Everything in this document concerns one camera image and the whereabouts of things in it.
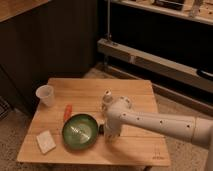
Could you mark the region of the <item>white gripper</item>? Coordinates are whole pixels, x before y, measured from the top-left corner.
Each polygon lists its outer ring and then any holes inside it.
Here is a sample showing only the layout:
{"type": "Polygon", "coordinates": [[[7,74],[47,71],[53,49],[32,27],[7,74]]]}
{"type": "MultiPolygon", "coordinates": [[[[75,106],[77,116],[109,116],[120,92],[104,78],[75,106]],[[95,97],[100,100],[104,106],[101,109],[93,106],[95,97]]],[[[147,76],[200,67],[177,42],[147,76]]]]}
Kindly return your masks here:
{"type": "Polygon", "coordinates": [[[106,141],[115,141],[121,134],[122,126],[120,124],[104,124],[104,137],[106,141]]]}

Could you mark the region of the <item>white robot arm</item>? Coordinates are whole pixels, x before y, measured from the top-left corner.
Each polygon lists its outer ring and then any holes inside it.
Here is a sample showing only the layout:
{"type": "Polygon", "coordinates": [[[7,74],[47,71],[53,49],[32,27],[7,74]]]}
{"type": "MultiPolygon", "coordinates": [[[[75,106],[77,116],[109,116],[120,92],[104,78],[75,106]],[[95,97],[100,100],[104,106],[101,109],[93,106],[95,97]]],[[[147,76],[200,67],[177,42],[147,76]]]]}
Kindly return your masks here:
{"type": "Polygon", "coordinates": [[[121,134],[123,125],[130,125],[190,142],[208,150],[204,171],[213,171],[213,120],[170,114],[138,112],[127,97],[104,98],[104,134],[112,141],[121,134]]]}

